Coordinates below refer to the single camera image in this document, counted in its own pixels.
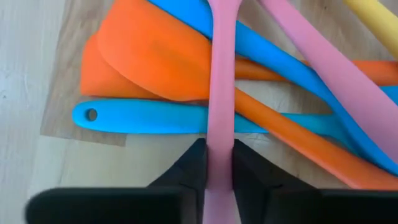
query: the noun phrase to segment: orange spatula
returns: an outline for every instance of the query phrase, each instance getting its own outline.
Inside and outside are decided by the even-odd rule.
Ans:
[[[179,32],[176,38],[172,35]],[[208,98],[207,39],[145,0],[117,0],[98,33],[104,59],[156,95],[187,101]],[[196,63],[187,58],[197,57]],[[398,179],[304,129],[236,89],[236,111],[266,128],[356,189],[398,189]]]
[[[102,58],[96,41],[96,34],[94,34],[87,41],[83,51],[80,82],[82,95],[142,99],[160,98],[143,90],[112,68]],[[193,60],[195,63],[197,58],[187,58],[187,60]],[[357,60],[354,63],[378,85],[398,85],[398,62]],[[236,59],[235,74],[236,78],[241,79],[287,82],[285,78],[273,71],[243,58]]]

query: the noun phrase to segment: pink spatula handle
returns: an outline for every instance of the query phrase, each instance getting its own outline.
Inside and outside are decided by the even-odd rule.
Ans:
[[[398,106],[286,0],[260,0],[362,130],[398,162]]]
[[[208,179],[203,222],[234,223],[232,188],[236,17],[241,0],[212,0],[213,49],[208,115]]]

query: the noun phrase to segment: silicone spatula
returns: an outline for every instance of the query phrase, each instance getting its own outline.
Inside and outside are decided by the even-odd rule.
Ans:
[[[235,23],[242,0],[209,0],[213,13],[204,223],[234,223]]]
[[[151,14],[151,19],[145,17],[146,14]],[[209,54],[209,49],[197,49],[189,42],[181,44],[178,39],[169,40],[168,34],[165,35],[167,46],[147,37],[141,39],[143,32],[160,35],[161,30],[150,29],[153,26],[164,27],[169,33],[179,30],[188,35],[199,35],[183,24],[169,27],[169,22],[174,19],[147,1],[118,0],[98,32],[99,50],[120,74],[156,95],[178,101],[207,99],[209,74],[196,71],[195,65],[184,59],[189,54]],[[126,21],[134,21],[136,25],[132,29],[123,24]],[[186,57],[177,57],[185,47],[192,51]],[[152,48],[157,49],[158,54],[150,53]],[[143,56],[147,63],[135,62]],[[159,67],[162,67],[162,73],[159,73]],[[135,74],[127,76],[133,70]],[[394,176],[313,134],[238,89],[235,89],[235,109],[352,188],[398,189],[398,179]]]
[[[89,96],[117,98],[160,99],[120,75],[103,58],[98,50],[96,34],[85,45],[81,61],[80,93]],[[391,61],[355,61],[355,64],[379,85],[398,85],[398,63]],[[253,80],[287,81],[280,75],[251,62],[236,59],[236,78]]]
[[[382,90],[398,104],[398,86]],[[92,120],[88,113],[95,110]],[[108,99],[79,103],[72,112],[76,125],[95,131],[123,134],[198,134],[207,132],[207,112],[204,106],[185,105],[152,100]],[[313,133],[329,136],[355,153],[355,143],[344,130],[335,114],[283,114]],[[268,133],[253,122],[236,114],[236,133]]]
[[[286,0],[260,0],[370,139],[398,162],[398,106]]]
[[[211,10],[202,0],[149,0],[185,24],[212,38]],[[350,136],[358,144],[358,154],[387,170],[397,165],[365,134],[338,102],[317,73],[296,58],[285,53],[239,21],[236,22],[236,52],[300,85],[325,100],[339,117]]]
[[[398,17],[378,0],[343,0],[398,60]]]

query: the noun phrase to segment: wooden cutting board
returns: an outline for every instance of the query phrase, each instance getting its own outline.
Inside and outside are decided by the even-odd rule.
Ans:
[[[112,3],[112,0],[67,1],[41,134],[117,146],[125,145],[126,135],[81,129],[72,122],[72,109],[75,105],[90,99],[79,93],[80,64],[84,44],[90,35],[97,31]]]
[[[53,71],[47,105],[40,133],[66,139],[77,139],[124,146],[126,135],[106,134],[81,129],[72,122],[73,107],[89,98],[78,91],[80,62],[83,46],[89,36],[97,31],[112,0],[69,0],[65,6],[60,31],[55,70]],[[349,58],[392,59],[385,48],[341,1],[292,0],[301,13],[336,47]],[[301,58],[291,41],[255,0],[244,1],[239,12],[244,22],[286,52]],[[290,84],[262,82],[242,85],[243,90],[278,111],[291,113],[324,113],[328,107],[310,93]],[[272,94],[263,94],[263,89]]]

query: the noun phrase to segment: black plastic piece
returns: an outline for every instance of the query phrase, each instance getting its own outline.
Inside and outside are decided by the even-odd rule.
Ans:
[[[146,188],[53,189],[34,197],[28,224],[202,223],[207,151],[198,139]],[[233,187],[242,224],[398,223],[398,192],[316,189],[235,140]]]
[[[242,224],[398,223],[398,192],[316,189],[239,140],[233,185]]]
[[[53,189],[30,200],[28,224],[201,224],[206,142],[198,139],[147,188]]]

